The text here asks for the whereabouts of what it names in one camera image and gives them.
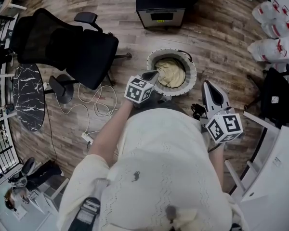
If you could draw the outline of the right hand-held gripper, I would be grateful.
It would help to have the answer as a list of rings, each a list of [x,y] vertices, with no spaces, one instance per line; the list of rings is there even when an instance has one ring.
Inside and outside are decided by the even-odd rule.
[[[202,100],[206,112],[201,116],[201,124],[216,144],[227,143],[242,134],[240,115],[225,91],[206,80],[202,84]]]

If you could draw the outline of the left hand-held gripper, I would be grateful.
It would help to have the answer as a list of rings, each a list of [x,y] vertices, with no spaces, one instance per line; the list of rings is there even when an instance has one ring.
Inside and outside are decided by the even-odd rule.
[[[124,93],[124,97],[134,104],[141,104],[149,99],[158,80],[159,72],[146,71],[142,75],[131,76]]]

